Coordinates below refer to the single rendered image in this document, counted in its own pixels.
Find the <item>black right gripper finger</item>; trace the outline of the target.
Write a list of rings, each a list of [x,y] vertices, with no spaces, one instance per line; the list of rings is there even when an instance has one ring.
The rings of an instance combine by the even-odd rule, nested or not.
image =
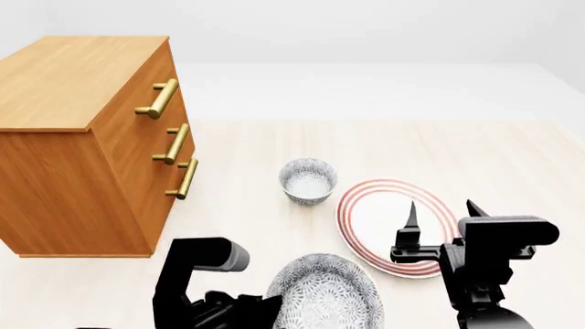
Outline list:
[[[416,206],[411,202],[409,217],[405,227],[397,231],[395,246],[397,248],[417,248],[420,245],[420,227],[417,220]]]
[[[466,207],[470,218],[489,218],[490,216],[476,205],[471,199],[466,200]]]

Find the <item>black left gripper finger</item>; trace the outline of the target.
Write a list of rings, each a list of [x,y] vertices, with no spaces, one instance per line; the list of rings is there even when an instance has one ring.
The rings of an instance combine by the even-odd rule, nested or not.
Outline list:
[[[263,329],[273,329],[282,308],[282,296],[274,295],[263,300]]]

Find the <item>large patterned black white bowl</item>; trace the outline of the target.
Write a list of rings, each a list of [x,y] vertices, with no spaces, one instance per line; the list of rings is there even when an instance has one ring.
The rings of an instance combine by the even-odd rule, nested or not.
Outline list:
[[[383,303],[366,271],[336,254],[306,254],[272,280],[282,297],[273,329],[385,329]]]

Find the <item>small speckled black white bowl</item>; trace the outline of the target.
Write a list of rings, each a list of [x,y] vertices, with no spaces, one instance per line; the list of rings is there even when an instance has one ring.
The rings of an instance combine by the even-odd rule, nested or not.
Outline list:
[[[284,194],[298,205],[315,206],[331,196],[337,185],[336,170],[317,158],[298,158],[279,172]]]

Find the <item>white plate with red rings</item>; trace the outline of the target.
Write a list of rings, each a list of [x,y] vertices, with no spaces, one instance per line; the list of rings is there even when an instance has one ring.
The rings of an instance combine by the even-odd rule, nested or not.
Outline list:
[[[393,262],[390,250],[412,210],[421,246],[440,246],[459,235],[457,219],[437,196],[412,183],[375,178],[357,183],[340,197],[335,222],[342,240],[361,260],[379,271],[406,279],[441,275],[438,262]]]

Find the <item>wooden three-drawer cabinet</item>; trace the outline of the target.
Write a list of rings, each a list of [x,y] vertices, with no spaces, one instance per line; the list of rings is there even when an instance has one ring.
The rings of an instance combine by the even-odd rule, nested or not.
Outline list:
[[[195,158],[169,38],[42,37],[0,59],[0,240],[19,257],[147,258]],[[172,165],[154,161],[190,131]]]

